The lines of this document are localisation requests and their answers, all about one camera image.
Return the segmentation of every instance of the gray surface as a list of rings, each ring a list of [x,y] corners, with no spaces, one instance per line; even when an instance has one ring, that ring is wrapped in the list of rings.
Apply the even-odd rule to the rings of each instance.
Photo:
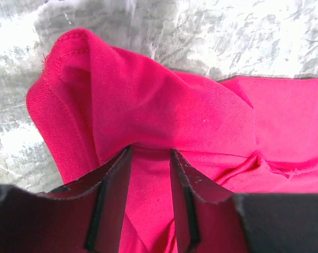
[[[0,1],[0,183],[62,183],[25,96],[65,31],[86,27],[163,65],[221,80],[318,76],[318,0]]]

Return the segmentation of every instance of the pink fabric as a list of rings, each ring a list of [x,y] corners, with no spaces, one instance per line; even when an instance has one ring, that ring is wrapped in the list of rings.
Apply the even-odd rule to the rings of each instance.
[[[27,107],[65,183],[133,146],[120,252],[176,252],[171,148],[235,192],[318,192],[318,79],[218,83],[76,29]]]

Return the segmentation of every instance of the concrete surface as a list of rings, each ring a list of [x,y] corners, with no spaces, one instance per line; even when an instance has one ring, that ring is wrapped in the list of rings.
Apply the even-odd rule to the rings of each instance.
[[[215,80],[318,76],[318,0],[2,0],[0,183],[62,184],[25,96],[54,41],[75,27]]]

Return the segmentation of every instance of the pink garment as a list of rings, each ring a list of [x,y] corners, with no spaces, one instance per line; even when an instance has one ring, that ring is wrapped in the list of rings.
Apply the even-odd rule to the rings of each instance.
[[[318,79],[215,82],[61,36],[27,95],[68,183],[133,147],[120,252],[176,252],[169,149],[234,192],[318,192]]]

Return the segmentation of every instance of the stitched seam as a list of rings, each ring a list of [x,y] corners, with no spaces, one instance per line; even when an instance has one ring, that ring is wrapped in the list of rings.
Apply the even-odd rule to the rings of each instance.
[[[81,49],[81,50],[74,50],[74,51],[69,51],[67,52],[66,54],[62,54],[61,56],[59,56],[58,58],[58,61],[61,61],[61,58],[64,57],[64,56],[69,56],[69,55],[72,55],[72,54],[83,54],[83,53],[86,53],[88,52],[89,49],[88,48],[85,48],[85,49]],[[67,87],[70,87],[68,82],[65,82],[63,79],[62,79],[62,76],[60,74],[58,74],[58,76],[60,77],[61,81],[62,81],[62,84],[66,85]],[[89,122],[88,120],[85,121],[85,123],[89,126],[89,127],[92,127],[91,125],[91,122]]]
[[[234,187],[232,187],[230,190],[233,190],[233,189],[235,189],[235,188],[237,188],[241,183],[244,183],[244,182],[246,182],[246,181],[251,181],[252,180],[252,178],[256,178],[256,177],[259,177],[260,175],[258,174],[258,175],[253,175],[253,176],[251,176],[251,177],[249,177],[249,178],[247,178],[247,179],[245,179],[245,180],[242,180],[242,181],[240,181],[237,185],[235,185]]]
[[[74,54],[74,53],[79,53],[79,52],[84,52],[84,50],[76,50],[76,51],[70,51],[64,55],[61,55],[57,58],[57,67],[59,67],[60,65],[60,60],[61,60],[61,57],[65,56],[65,55],[70,55],[70,54]],[[60,81],[61,81],[61,84],[64,84],[64,81],[59,73],[59,71],[56,72]],[[90,161],[89,161],[89,158],[88,158],[88,154],[87,154],[87,150],[84,148],[84,143],[83,143],[83,140],[82,138],[80,137],[79,135],[79,131],[78,131],[78,128],[76,127],[76,125],[74,124],[75,122],[75,119],[73,118],[72,114],[69,112],[69,109],[65,106],[65,104],[63,103],[63,101],[57,96],[57,94],[54,93],[54,91],[51,89],[50,87],[50,84],[48,81],[45,80],[45,84],[46,84],[46,87],[48,88],[48,90],[51,92],[51,94],[53,95],[54,98],[56,98],[58,100],[58,102],[60,103],[61,106],[63,106],[63,108],[65,109],[65,113],[66,115],[70,118],[70,124],[72,124],[74,130],[75,130],[75,137],[76,139],[79,141],[79,144],[81,146],[81,148],[84,150],[84,154],[85,154],[85,159],[86,159],[86,162],[88,163],[88,165],[90,166]]]
[[[82,34],[82,33],[77,33],[77,34],[71,34],[71,35],[63,35],[62,37],[60,37],[57,41],[66,41],[66,40],[70,40],[72,38],[82,38],[85,37],[86,34]]]

